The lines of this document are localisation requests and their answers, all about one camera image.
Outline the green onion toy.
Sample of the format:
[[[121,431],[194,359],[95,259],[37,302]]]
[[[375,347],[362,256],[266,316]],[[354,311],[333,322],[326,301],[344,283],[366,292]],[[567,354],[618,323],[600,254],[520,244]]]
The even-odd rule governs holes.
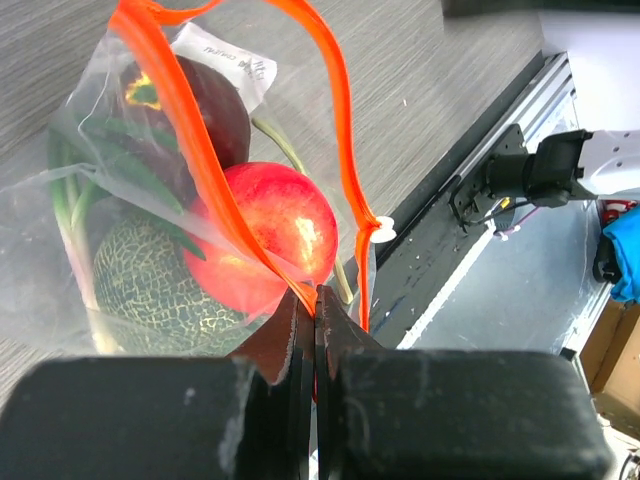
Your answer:
[[[106,138],[109,119],[60,121],[49,131],[52,201],[85,307],[118,320],[105,346],[131,352],[202,354],[228,317],[187,271],[184,252],[204,254],[175,223],[141,207],[155,199],[179,217],[172,191],[141,159]]]

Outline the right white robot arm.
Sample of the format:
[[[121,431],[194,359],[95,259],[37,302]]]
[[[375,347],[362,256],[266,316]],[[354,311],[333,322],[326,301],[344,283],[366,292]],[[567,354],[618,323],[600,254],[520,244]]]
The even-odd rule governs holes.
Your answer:
[[[546,137],[533,154],[496,155],[484,170],[496,197],[536,207],[639,199],[639,132],[575,130]]]

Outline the clear zip top bag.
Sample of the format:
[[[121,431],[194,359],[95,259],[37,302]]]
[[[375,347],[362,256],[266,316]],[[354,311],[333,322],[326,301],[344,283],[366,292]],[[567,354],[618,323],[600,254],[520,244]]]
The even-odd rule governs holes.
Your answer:
[[[329,201],[339,230],[338,256],[353,292],[332,287],[349,318],[370,322],[375,247],[391,240],[393,222],[373,213],[358,176],[352,99],[339,43],[308,1],[198,1],[185,8],[162,1],[122,1],[113,12],[78,83],[44,131],[1,163],[1,334],[34,348],[81,354],[132,353],[109,348],[118,320],[93,319],[81,298],[56,220],[49,131],[60,121],[77,131],[84,119],[110,119],[123,92],[120,75],[135,63],[155,87],[179,151],[201,198],[215,195],[221,167],[177,57],[200,62],[236,88],[251,127],[247,162],[284,163],[281,150],[253,125],[270,124],[303,159]]]

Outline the red pomegranate toy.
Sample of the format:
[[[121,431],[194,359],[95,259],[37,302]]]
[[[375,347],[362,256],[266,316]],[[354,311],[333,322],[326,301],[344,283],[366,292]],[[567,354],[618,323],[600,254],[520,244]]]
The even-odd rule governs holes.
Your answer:
[[[241,214],[260,245],[287,274],[321,284],[331,275],[339,246],[328,201],[289,166],[249,162],[225,170]],[[250,317],[272,314],[288,285],[263,265],[195,237],[204,257],[184,252],[187,269],[214,300]]]

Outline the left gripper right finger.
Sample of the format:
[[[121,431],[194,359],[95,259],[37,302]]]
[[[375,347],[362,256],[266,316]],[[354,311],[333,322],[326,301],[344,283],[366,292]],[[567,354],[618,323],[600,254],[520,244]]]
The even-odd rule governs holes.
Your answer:
[[[602,479],[612,466],[568,357],[385,348],[321,286],[315,364],[322,479]]]

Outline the green melon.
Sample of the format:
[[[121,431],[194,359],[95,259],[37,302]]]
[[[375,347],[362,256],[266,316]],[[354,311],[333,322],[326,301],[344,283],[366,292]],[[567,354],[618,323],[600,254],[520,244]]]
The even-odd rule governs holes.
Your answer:
[[[264,120],[253,125],[285,162],[228,167],[209,198],[195,193],[175,149],[147,154],[127,151],[123,140],[109,145],[114,164],[181,218],[173,223],[130,207],[97,250],[97,303],[125,321],[113,334],[126,351],[226,354],[287,291],[310,305],[329,280],[352,301],[329,201],[291,144]]]

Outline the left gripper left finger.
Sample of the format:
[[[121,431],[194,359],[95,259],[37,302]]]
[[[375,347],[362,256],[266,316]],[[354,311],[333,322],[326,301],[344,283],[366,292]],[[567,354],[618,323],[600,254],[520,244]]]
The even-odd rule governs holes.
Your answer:
[[[305,479],[310,317],[293,293],[224,357],[42,362],[1,415],[5,479]]]

